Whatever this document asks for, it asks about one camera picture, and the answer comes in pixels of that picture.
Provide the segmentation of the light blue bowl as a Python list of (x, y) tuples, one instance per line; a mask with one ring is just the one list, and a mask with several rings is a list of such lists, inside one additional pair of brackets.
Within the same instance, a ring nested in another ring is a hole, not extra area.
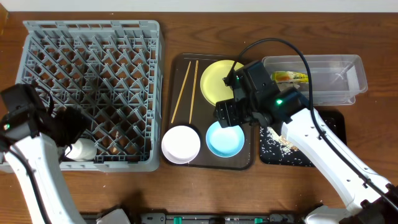
[(242, 150), (245, 137), (240, 126), (222, 128), (216, 121), (208, 128), (205, 140), (208, 149), (214, 155), (229, 158)]

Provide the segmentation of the white plastic cup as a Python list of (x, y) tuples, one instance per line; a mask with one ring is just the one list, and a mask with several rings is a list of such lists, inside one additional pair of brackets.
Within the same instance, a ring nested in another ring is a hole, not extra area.
[(65, 151), (65, 155), (67, 158), (83, 162), (83, 161), (92, 161), (97, 153), (97, 148), (95, 143), (90, 139), (80, 138), (76, 141), (76, 143), (72, 144), (72, 147), (69, 147)]

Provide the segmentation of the rice and food scraps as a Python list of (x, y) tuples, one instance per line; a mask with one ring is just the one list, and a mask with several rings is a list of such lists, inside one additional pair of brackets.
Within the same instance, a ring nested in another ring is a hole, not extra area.
[(260, 129), (260, 159), (266, 164), (292, 165), (297, 148), (271, 127)]

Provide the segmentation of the green orange snack wrapper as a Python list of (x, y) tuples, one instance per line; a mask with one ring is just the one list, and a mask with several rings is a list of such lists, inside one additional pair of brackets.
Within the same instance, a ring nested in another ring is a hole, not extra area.
[(291, 71), (275, 71), (271, 79), (277, 83), (308, 83), (308, 75)]

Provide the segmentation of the wooden chopstick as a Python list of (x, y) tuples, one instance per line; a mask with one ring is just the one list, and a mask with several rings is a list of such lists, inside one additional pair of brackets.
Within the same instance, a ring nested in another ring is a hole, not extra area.
[(192, 123), (192, 117), (193, 117), (193, 107), (194, 107), (194, 102), (195, 102), (195, 92), (196, 92), (196, 86), (197, 86), (197, 76), (198, 76), (198, 64), (199, 61), (196, 60), (195, 62), (195, 73), (194, 73), (194, 79), (193, 79), (193, 87), (192, 87), (192, 97), (191, 97), (191, 103), (190, 103), (190, 116), (188, 123)]
[(189, 61), (187, 69), (186, 69), (186, 72), (185, 72), (185, 76), (184, 76), (184, 79), (183, 79), (183, 83), (182, 83), (180, 92), (178, 94), (177, 102), (176, 102), (176, 105), (175, 105), (175, 108), (174, 108), (174, 112), (173, 112), (173, 115), (172, 115), (172, 120), (170, 122), (171, 124), (174, 123), (174, 120), (175, 120), (175, 117), (176, 117), (176, 114), (177, 114), (177, 111), (178, 111), (178, 107), (179, 107), (179, 104), (180, 104), (180, 100), (182, 98), (182, 94), (183, 94), (183, 91), (184, 91), (184, 88), (185, 88), (185, 84), (186, 84), (186, 81), (187, 81), (187, 77), (188, 77), (188, 74), (189, 74), (189, 70), (190, 70), (191, 64), (192, 64), (192, 62)]

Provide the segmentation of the white paper napkin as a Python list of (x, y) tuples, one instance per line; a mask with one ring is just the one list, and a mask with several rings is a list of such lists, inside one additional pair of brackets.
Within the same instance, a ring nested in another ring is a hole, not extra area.
[(280, 82), (277, 84), (277, 86), (279, 87), (280, 91), (284, 91), (290, 87), (295, 88), (295, 89), (299, 89), (300, 85), (297, 83), (289, 83), (289, 82)]

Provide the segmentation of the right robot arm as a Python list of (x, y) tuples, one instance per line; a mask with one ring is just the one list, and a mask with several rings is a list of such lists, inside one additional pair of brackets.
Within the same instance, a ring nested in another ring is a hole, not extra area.
[(233, 98), (216, 103), (221, 127), (281, 122), (282, 136), (310, 159), (342, 199), (344, 209), (322, 205), (304, 223), (397, 223), (397, 187), (333, 133), (311, 99), (293, 87), (280, 91), (260, 61), (231, 68), (223, 81)]

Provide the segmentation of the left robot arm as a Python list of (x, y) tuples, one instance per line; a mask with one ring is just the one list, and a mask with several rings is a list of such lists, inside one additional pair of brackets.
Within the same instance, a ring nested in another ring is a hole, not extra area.
[(70, 195), (60, 160), (90, 124), (79, 110), (53, 113), (33, 85), (1, 92), (7, 114), (1, 119), (1, 152), (14, 171), (33, 223), (84, 223)]

